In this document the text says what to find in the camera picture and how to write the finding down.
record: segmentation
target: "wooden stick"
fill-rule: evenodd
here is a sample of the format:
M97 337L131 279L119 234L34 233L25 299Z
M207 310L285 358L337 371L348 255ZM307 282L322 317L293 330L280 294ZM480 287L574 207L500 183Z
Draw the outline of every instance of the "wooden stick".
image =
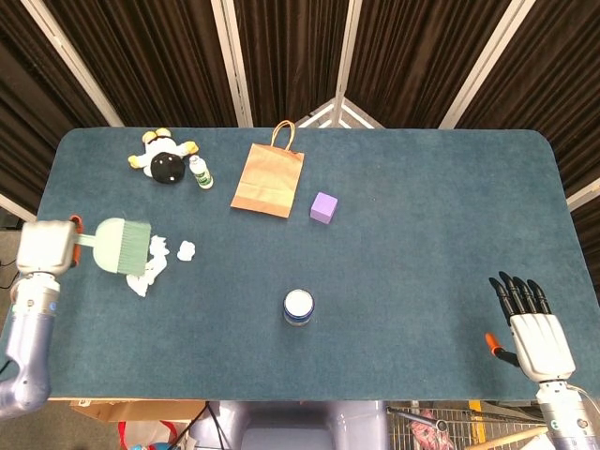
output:
M508 436L502 436L501 438L492 439L491 441L479 443L477 445L470 445L465 450L488 450L489 448L498 447L500 445L506 445L508 443L515 443L522 441L523 439L533 438L548 432L548 427L535 427L524 429L519 433L509 434Z

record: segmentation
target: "bag handle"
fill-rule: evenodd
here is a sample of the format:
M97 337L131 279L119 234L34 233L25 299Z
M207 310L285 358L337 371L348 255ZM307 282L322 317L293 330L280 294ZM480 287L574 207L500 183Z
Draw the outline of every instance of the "bag handle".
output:
M277 125L275 127L275 129L273 130L273 136L271 136L271 146L273 147L275 145L275 139L278 138L278 133L281 131L282 128L284 128L286 126L290 127L290 141L288 142L288 144L285 147L286 151L289 152L290 147L292 147L293 136L296 134L296 127L293 124L293 122L290 122L289 120L284 120L283 122L281 122L279 125Z

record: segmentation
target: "brush bristles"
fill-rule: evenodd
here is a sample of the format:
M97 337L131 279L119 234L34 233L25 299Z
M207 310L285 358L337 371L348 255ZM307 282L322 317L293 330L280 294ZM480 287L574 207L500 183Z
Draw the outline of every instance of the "brush bristles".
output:
M125 221L117 273L143 275L150 247L150 231L149 223Z

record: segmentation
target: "purple block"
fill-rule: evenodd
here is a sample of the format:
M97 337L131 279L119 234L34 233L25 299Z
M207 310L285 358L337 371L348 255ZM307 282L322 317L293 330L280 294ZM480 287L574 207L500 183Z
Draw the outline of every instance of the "purple block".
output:
M338 199L319 192L310 208L310 217L322 223L329 223L338 206Z

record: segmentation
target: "jar lid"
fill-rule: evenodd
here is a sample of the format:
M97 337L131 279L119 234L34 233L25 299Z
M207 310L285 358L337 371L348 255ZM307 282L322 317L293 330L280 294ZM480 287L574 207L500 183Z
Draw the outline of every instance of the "jar lid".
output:
M305 319L312 313L314 306L312 295L302 289L289 292L283 302L286 314L294 319Z

